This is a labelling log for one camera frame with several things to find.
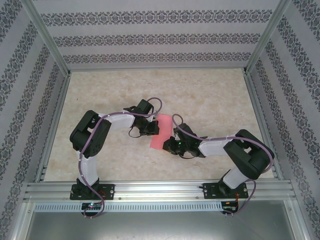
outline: beige floor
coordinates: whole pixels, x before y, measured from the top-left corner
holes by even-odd
[[[45,181],[75,181],[78,160],[69,136],[87,110],[112,113],[159,97],[161,113],[179,113],[198,136],[224,137],[247,129],[261,139],[240,69],[129,70],[72,74]],[[152,102],[158,108],[157,101]],[[182,159],[149,148],[151,137],[110,132],[98,154],[101,180],[220,179],[235,165],[228,156]],[[262,178],[273,178],[271,171]]]

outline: robotic arm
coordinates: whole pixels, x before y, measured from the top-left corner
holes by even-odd
[[[183,156],[189,152],[193,157],[205,158],[211,155],[226,155],[231,158],[235,168],[229,170],[219,181],[218,188],[212,189],[214,196],[222,194],[224,197],[234,196],[235,189],[247,180],[256,180],[270,164],[268,154],[261,147],[248,141],[238,139],[222,139],[204,141],[196,139],[184,132],[197,137],[190,127],[182,123],[176,127],[174,137],[170,137],[163,144],[163,149],[174,155]],[[265,147],[272,159],[274,153],[247,130],[240,130],[235,137],[252,140]]]
[[[154,111],[154,106],[148,101],[142,99],[138,106],[132,106],[123,109],[123,113],[134,113],[147,115]],[[78,125],[75,127],[70,135],[73,149],[76,151],[77,157],[80,161],[80,153],[89,139],[92,129],[97,122],[104,117],[105,114],[98,114],[92,110],[87,111]],[[135,116],[132,114],[116,114],[105,117],[98,125],[95,134],[93,135],[89,145],[83,152],[81,159],[82,176],[77,178],[76,186],[72,187],[75,199],[80,196],[81,199],[92,199],[96,195],[86,186],[87,183],[96,191],[99,190],[99,178],[97,174],[97,154],[102,149],[106,137],[109,132],[120,128],[139,129],[140,136],[158,135],[159,127],[158,121],[154,120],[154,116]]]

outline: pink object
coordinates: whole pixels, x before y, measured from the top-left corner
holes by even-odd
[[[156,118],[159,121],[159,135],[153,135],[150,148],[163,149],[164,142],[172,136],[172,116],[159,114]]]

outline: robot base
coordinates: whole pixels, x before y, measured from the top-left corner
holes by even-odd
[[[220,182],[208,182],[202,185],[204,199],[235,199],[238,193],[239,199],[247,199],[249,197],[247,185],[245,183],[240,184],[237,188],[232,189],[227,195],[223,194],[219,187]]]
[[[99,179],[91,186],[97,191],[104,200],[113,200],[115,195],[114,184],[99,184]],[[79,178],[76,179],[76,184],[72,185],[70,200],[100,200],[100,198],[85,186]]]

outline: wallpaper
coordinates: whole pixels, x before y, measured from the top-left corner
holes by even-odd
[[[320,4],[293,0],[251,72],[283,176],[320,239]]]
[[[245,67],[279,0],[35,0],[71,70]]]
[[[0,1],[0,240],[35,180],[65,80],[18,0]]]

